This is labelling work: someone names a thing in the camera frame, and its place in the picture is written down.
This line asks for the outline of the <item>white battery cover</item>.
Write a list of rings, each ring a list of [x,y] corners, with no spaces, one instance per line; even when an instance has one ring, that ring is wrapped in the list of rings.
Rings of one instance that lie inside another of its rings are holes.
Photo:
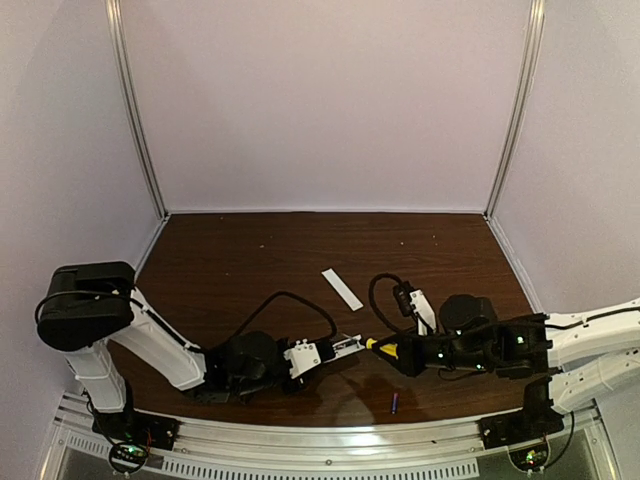
[[[321,275],[351,311],[358,311],[364,307],[363,302],[332,268],[322,271]]]

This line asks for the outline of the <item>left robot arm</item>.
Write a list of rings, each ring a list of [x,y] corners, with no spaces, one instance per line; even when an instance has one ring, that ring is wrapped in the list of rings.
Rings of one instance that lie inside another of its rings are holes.
[[[132,403],[109,343],[128,349],[175,389],[205,404],[278,385],[295,390],[321,363],[315,344],[287,345],[264,332],[203,349],[158,314],[136,287],[133,268],[120,261],[56,269],[35,320],[40,339],[64,354],[94,408],[104,414],[121,413]]]

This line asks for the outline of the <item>yellow handled screwdriver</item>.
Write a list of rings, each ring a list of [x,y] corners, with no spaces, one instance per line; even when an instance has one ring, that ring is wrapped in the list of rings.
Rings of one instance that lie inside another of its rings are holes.
[[[384,343],[373,338],[368,338],[365,342],[365,347],[367,350],[379,354],[384,358],[398,359],[397,345],[395,343]]]

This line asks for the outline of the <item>purple battery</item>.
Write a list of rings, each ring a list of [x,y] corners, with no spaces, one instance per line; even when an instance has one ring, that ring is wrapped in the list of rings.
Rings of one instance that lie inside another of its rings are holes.
[[[392,415],[396,415],[398,412],[399,396],[400,395],[398,392],[395,392],[392,396],[391,408],[390,408],[390,412]]]

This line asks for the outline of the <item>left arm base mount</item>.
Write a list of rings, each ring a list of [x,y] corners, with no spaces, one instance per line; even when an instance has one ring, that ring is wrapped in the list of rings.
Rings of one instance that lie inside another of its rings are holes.
[[[140,471],[152,449],[173,449],[179,422],[174,418],[140,413],[93,413],[92,430],[109,443],[109,465],[117,474],[128,477]]]

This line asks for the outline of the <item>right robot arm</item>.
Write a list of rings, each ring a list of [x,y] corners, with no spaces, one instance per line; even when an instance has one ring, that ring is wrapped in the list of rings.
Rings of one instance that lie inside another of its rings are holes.
[[[639,302],[504,321],[480,316],[453,332],[401,334],[392,342],[406,376],[428,368],[540,375],[543,406],[567,414],[638,379]]]

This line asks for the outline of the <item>white remote control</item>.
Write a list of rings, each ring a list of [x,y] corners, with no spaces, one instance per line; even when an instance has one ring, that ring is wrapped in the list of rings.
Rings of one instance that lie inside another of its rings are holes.
[[[316,343],[317,352],[322,363],[329,363],[365,349],[361,336],[346,336],[340,341],[323,340]]]

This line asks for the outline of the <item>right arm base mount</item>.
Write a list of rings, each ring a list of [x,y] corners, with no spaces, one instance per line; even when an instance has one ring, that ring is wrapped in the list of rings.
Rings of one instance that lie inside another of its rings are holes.
[[[511,465],[527,475],[542,473],[552,464],[549,436],[565,426],[557,413],[527,414],[524,410],[483,417],[478,425],[484,448],[506,447]]]

